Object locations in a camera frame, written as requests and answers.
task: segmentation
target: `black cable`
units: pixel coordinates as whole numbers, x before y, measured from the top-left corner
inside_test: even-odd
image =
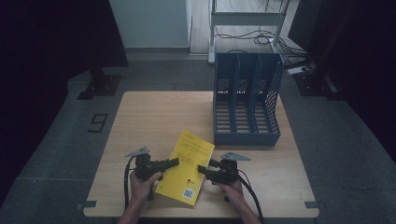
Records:
[[[282,0],[282,1],[280,2],[280,6],[279,6],[279,12],[280,12],[280,11],[282,11],[282,7],[283,7],[283,1],[284,1],[284,0]]]
[[[254,36],[251,36],[251,37],[244,37],[244,36],[251,35],[251,34],[259,32],[259,31],[252,31],[252,32],[247,33],[245,35],[224,35],[224,34],[219,34],[218,27],[216,27],[215,30],[216,30],[217,36],[219,36],[219,37],[221,37],[223,39],[254,39],[254,38],[256,38]]]
[[[264,217],[262,216],[262,208],[260,207],[259,200],[257,199],[257,196],[253,191],[253,188],[245,181],[244,178],[242,178],[242,176],[238,175],[238,179],[245,186],[245,188],[247,188],[247,191],[253,197],[254,203],[256,204],[257,207],[257,212],[259,212],[259,221],[261,224],[264,224]]]
[[[250,181],[248,180],[247,174],[245,174],[245,172],[243,172],[243,171],[241,171],[241,170],[238,170],[238,172],[241,172],[242,174],[244,174],[245,178],[247,179],[248,185],[251,186],[251,185],[250,185]]]
[[[128,180],[129,180],[129,171],[130,166],[131,166],[131,161],[134,157],[131,157],[131,159],[129,159],[128,163],[125,166],[125,173],[124,173],[124,196],[125,196],[125,209],[128,206],[129,203],[129,192],[128,192]]]
[[[235,8],[233,8],[233,3],[230,0],[230,7],[233,9],[233,11],[235,11]]]
[[[262,3],[257,7],[256,11],[259,11],[259,8],[260,8],[262,5],[264,5],[264,0],[262,0]]]
[[[248,53],[248,51],[245,50],[241,50],[241,49],[230,49],[227,51],[227,53],[231,53],[231,52],[242,52],[242,53]]]
[[[259,28],[259,31],[261,32],[261,34],[259,35],[259,37],[266,37],[268,38],[268,35],[274,35],[271,32],[268,31],[262,31]],[[286,41],[283,38],[279,38],[279,42],[278,42],[279,46],[281,47],[283,53],[283,56],[288,56],[287,57],[287,61],[289,64],[292,64],[290,62],[290,58],[306,58],[307,57],[307,53],[305,52],[305,50],[303,49],[296,49],[296,48],[292,48],[290,46],[287,45]]]
[[[260,41],[260,38],[265,38],[266,39],[266,42],[261,42]],[[270,41],[270,36],[266,36],[266,35],[257,35],[255,38],[254,38],[254,43],[255,44],[258,44],[258,45],[268,45],[268,44],[271,44],[271,41]]]
[[[267,5],[265,6],[265,12],[267,11],[267,9],[268,9],[268,4],[270,3],[270,0],[267,0]]]

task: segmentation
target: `barcode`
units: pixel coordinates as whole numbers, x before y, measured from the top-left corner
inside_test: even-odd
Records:
[[[194,190],[192,189],[184,189],[183,197],[187,199],[192,199],[192,195],[194,194]]]

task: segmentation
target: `human hand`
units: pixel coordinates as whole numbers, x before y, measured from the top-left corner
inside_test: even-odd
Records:
[[[158,172],[151,176],[150,179],[143,181],[136,177],[135,172],[133,171],[129,177],[131,180],[131,192],[132,198],[131,201],[133,202],[143,202],[149,196],[149,192],[151,187],[153,186],[154,182],[161,177],[162,173]]]
[[[240,180],[236,180],[229,185],[215,182],[214,184],[219,186],[221,192],[223,192],[225,196],[228,197],[230,203],[241,216],[242,223],[261,224],[256,214],[253,213],[253,211],[250,209],[247,202],[245,201],[244,193],[242,191],[242,183]]]
[[[244,199],[244,192],[242,190],[242,183],[239,180],[234,181],[231,184],[221,184],[214,182],[215,185],[220,187],[221,192],[226,196],[230,202],[236,206]]]

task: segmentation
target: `wire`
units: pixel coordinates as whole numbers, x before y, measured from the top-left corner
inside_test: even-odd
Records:
[[[272,9],[273,12],[277,11],[279,9],[279,12],[282,11],[282,7],[283,7],[283,1],[281,0],[279,6],[276,7],[276,1],[273,2],[273,5],[271,7],[268,7],[268,1],[267,1],[267,6],[265,7],[265,12],[267,11],[268,8]]]
[[[264,0],[262,0],[262,3],[257,7],[256,11],[259,11],[260,7],[264,4]]]
[[[275,36],[274,33],[269,32],[269,31],[264,31],[261,29],[261,27],[259,28],[259,30],[252,31],[252,32],[246,33],[244,35],[220,34],[217,27],[215,28],[215,30],[216,30],[216,36],[219,36],[220,38],[224,38],[224,39],[253,39],[254,43],[259,44],[259,45],[270,44],[271,43],[270,38],[274,38],[274,36]],[[292,47],[288,46],[285,39],[283,39],[282,37],[279,37],[278,44],[281,47],[284,56],[293,56],[293,57],[301,57],[301,58],[306,57],[305,50],[296,49],[296,48],[292,48]]]
[[[270,3],[270,0],[267,0],[267,5],[265,6],[265,12],[267,11],[267,9],[268,9],[268,4]]]
[[[244,174],[245,178],[247,179],[248,185],[251,186],[251,185],[250,185],[250,181],[248,181],[248,176],[247,176],[247,174],[245,174],[245,172],[243,172],[243,171],[241,171],[241,170],[238,170],[238,171],[241,172],[242,174]]]
[[[232,0],[230,0],[230,7],[233,9],[233,11],[235,11],[235,8],[233,8],[233,3],[231,1]]]
[[[257,199],[256,193],[254,193],[253,188],[245,181],[242,176],[238,175],[239,181],[247,188],[247,191],[250,193],[250,195],[253,197],[254,203],[256,204],[257,207],[257,212],[259,213],[259,220],[263,224],[264,223],[264,217],[262,216],[262,208],[260,207],[260,202],[259,199]]]
[[[227,53],[231,53],[231,52],[242,52],[242,53],[248,53],[248,51],[245,50],[241,50],[241,49],[230,49],[227,51]]]
[[[128,180],[129,180],[129,171],[133,170],[130,169],[131,167],[131,161],[134,157],[131,157],[131,159],[128,160],[128,163],[125,166],[125,172],[124,172],[124,197],[125,197],[125,209],[128,206],[129,203],[129,192],[128,192]]]

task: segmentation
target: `gray floor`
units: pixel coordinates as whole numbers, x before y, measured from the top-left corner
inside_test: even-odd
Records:
[[[90,81],[72,78],[57,119],[16,179],[1,207],[0,223],[113,223],[85,217],[85,202],[106,145],[121,96],[126,91],[212,91],[214,66],[189,55],[129,55],[114,97],[77,100]],[[267,218],[266,223],[396,223],[396,166],[384,148],[343,101],[303,97],[292,77],[280,88],[290,126],[320,207],[317,218]],[[101,133],[88,133],[94,114],[108,114]],[[145,220],[144,223],[175,223]],[[208,220],[189,220],[209,223]],[[212,220],[213,223],[227,223]]]

